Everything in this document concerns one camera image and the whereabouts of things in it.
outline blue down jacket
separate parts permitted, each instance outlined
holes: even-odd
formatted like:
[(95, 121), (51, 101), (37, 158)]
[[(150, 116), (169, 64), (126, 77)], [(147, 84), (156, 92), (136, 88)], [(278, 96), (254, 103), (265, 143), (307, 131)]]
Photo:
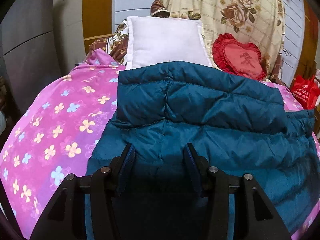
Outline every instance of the blue down jacket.
[[(182, 152), (191, 142), (199, 155), (225, 173), (253, 174), (291, 233), (319, 199), (319, 158), (311, 135), (314, 113), (286, 113), (278, 89), (202, 65), (168, 62), (120, 71), (117, 102), (117, 111), (88, 161), (87, 175), (108, 165), (132, 143), (137, 155), (126, 191), (188, 192), (191, 183)], [(137, 199), (131, 204), (129, 200), (114, 203), (120, 223), (126, 223), (129, 206), (139, 205)], [(195, 218), (191, 227), (199, 225), (204, 204), (198, 200), (187, 204), (181, 195), (179, 199), (162, 207), (162, 211), (168, 209), (167, 223), (178, 223), (169, 219), (178, 210), (180, 216), (188, 216), (185, 221)], [(151, 221), (157, 225), (144, 224), (141, 230), (165, 230), (149, 217), (149, 204), (144, 202), (140, 218), (135, 216), (127, 224), (136, 228), (133, 225)], [(192, 236), (189, 228), (184, 226), (181, 239)]]

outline red heart-shaped pillow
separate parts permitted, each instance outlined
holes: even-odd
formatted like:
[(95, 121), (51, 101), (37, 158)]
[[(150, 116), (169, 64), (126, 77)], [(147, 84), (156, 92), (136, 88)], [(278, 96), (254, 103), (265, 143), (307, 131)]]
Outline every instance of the red heart-shaped pillow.
[(220, 34), (213, 44), (212, 55), (217, 66), (230, 74), (255, 80), (266, 77), (262, 69), (261, 52), (253, 43), (243, 44), (232, 34)]

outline red plastic bag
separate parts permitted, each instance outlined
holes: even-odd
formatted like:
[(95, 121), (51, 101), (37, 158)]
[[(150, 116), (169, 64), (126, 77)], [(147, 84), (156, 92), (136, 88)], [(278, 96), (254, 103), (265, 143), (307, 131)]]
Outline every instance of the red plastic bag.
[(320, 95), (320, 88), (313, 82), (314, 79), (315, 76), (312, 76), (309, 80), (297, 76), (292, 86), (291, 92), (293, 96), (304, 109), (313, 109)]

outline red cloth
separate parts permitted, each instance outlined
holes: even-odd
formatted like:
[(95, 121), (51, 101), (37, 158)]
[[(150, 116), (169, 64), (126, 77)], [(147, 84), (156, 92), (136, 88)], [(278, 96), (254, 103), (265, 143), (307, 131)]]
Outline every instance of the red cloth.
[(262, 69), (261, 52), (253, 43), (243, 44), (232, 34), (220, 34), (213, 44), (212, 55), (217, 66), (230, 74), (255, 80), (266, 77)]
[(305, 80), (302, 76), (297, 76), (291, 89), (293, 96), (304, 109), (313, 109), (320, 95), (320, 88), (314, 83), (314, 78), (315, 76), (312, 76)]

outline white pillow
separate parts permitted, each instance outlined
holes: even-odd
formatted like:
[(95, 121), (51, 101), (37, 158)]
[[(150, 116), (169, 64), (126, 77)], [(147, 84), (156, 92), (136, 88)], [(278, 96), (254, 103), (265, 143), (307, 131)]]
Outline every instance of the white pillow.
[(200, 20), (130, 16), (127, 21), (126, 70), (169, 61), (212, 67), (202, 39)]

